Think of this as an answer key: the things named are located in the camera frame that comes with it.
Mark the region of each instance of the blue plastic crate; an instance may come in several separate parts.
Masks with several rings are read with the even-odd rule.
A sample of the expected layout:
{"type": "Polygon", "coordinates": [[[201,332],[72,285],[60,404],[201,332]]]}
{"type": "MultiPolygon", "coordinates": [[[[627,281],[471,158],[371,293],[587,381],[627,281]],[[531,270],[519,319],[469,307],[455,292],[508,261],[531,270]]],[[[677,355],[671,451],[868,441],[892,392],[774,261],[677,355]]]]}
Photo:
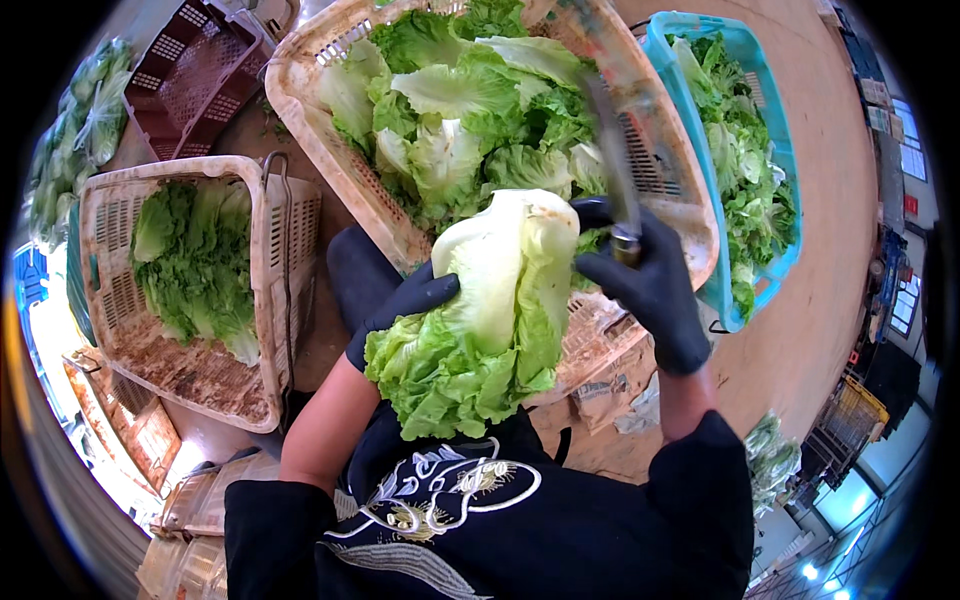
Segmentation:
{"type": "Polygon", "coordinates": [[[782,255],[775,256],[770,264],[756,268],[757,289],[762,289],[756,297],[754,314],[766,306],[780,290],[780,283],[787,276],[797,259],[800,257],[803,242],[803,206],[800,202],[800,182],[797,179],[797,163],[793,156],[793,143],[790,141],[790,128],[786,122],[786,113],[777,92],[777,82],[774,80],[763,49],[756,40],[754,33],[740,21],[725,19],[718,16],[706,16],[691,12],[658,12],[650,19],[647,25],[646,38],[641,47],[647,58],[657,69],[663,80],[670,98],[677,105],[677,111],[690,136],[690,142],[704,171],[707,180],[707,189],[713,203],[713,212],[716,214],[717,226],[720,228],[720,255],[717,266],[710,275],[707,283],[697,293],[701,300],[709,304],[720,314],[720,324],[728,331],[738,331],[743,325],[743,318],[733,304],[733,293],[730,285],[730,251],[727,248],[727,225],[723,214],[723,205],[717,191],[716,172],[713,170],[713,160],[710,157],[707,136],[704,134],[704,124],[700,120],[697,106],[693,103],[690,90],[686,86],[684,74],[680,70],[677,55],[667,43],[668,34],[675,36],[688,35],[689,37],[711,36],[717,32],[723,34],[727,54],[736,59],[743,66],[746,82],[753,91],[754,101],[760,114],[767,123],[770,139],[773,140],[775,150],[773,161],[783,169],[793,191],[793,204],[797,210],[795,227],[796,243],[789,246],[782,255]]]}

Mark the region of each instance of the forearm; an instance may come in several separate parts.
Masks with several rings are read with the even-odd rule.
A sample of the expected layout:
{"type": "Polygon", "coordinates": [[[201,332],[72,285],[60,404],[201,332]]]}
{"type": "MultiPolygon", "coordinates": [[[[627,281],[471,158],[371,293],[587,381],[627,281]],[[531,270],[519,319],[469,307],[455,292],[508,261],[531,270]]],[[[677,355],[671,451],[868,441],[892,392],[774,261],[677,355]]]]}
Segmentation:
{"type": "Polygon", "coordinates": [[[380,401],[376,385],[341,355],[283,441],[280,480],[333,488],[380,401]]]}
{"type": "Polygon", "coordinates": [[[697,428],[707,411],[717,408],[717,390],[707,361],[690,375],[660,370],[660,429],[663,442],[684,438],[697,428]]]}

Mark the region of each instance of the metal handle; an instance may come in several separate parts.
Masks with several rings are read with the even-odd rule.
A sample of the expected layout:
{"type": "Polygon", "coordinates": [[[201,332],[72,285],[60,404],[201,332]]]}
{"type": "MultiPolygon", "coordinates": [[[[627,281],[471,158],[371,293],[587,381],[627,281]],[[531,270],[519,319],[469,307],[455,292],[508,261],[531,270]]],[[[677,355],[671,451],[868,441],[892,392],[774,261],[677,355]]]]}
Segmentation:
{"type": "Polygon", "coordinates": [[[284,227],[283,227],[283,294],[287,302],[286,310],[286,329],[287,329],[287,340],[286,340],[286,349],[287,349],[287,387],[283,391],[283,407],[286,410],[288,401],[287,393],[294,389],[294,348],[293,348],[293,332],[290,325],[290,313],[292,312],[292,298],[290,293],[290,231],[293,229],[293,192],[290,191],[290,181],[287,180],[287,165],[289,161],[287,160],[286,153],[276,151],[269,153],[266,158],[263,159],[263,175],[262,175],[262,184],[263,184],[263,193],[264,196],[267,194],[267,181],[270,180],[270,168],[274,164],[274,159],[279,158],[283,162],[280,165],[280,182],[283,185],[283,209],[285,213],[284,218],[284,227]]]}

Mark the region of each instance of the hand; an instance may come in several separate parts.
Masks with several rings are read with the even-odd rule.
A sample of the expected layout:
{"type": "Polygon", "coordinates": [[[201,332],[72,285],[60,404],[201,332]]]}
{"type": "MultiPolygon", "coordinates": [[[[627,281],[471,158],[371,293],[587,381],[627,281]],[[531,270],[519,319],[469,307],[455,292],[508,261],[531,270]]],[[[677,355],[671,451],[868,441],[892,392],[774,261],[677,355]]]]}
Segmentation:
{"type": "MultiPolygon", "coordinates": [[[[611,223],[605,198],[574,200],[570,205],[580,216],[581,229],[611,223]]],[[[650,331],[661,369],[673,375],[691,374],[707,362],[710,344],[700,325],[680,236],[646,207],[640,210],[643,233],[635,268],[616,262],[608,252],[582,254],[576,268],[650,331]]]]}
{"type": "Polygon", "coordinates": [[[457,274],[451,273],[434,279],[432,261],[426,261],[394,290],[373,315],[364,319],[363,325],[357,329],[353,339],[347,344],[347,350],[344,352],[347,360],[363,372],[367,367],[363,350],[367,344],[368,333],[389,329],[397,317],[425,313],[450,300],[459,291],[460,279],[457,278],[457,274]]]}

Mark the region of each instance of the red sign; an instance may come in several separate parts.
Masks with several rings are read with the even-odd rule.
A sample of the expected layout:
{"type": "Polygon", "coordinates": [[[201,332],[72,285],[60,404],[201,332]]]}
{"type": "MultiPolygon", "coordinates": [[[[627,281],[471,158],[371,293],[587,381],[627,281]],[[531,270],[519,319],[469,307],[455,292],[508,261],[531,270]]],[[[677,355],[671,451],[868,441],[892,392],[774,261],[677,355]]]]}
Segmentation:
{"type": "Polygon", "coordinates": [[[917,199],[909,194],[903,194],[903,212],[917,216],[917,199]]]}

